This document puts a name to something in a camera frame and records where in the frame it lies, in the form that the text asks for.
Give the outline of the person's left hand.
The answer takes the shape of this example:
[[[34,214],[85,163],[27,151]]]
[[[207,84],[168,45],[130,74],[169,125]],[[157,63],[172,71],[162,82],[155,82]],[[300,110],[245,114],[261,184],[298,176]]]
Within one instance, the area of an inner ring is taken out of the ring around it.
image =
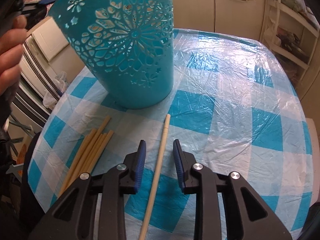
[[[1,95],[20,80],[19,62],[27,37],[26,25],[27,19],[20,15],[14,19],[13,28],[1,37]]]

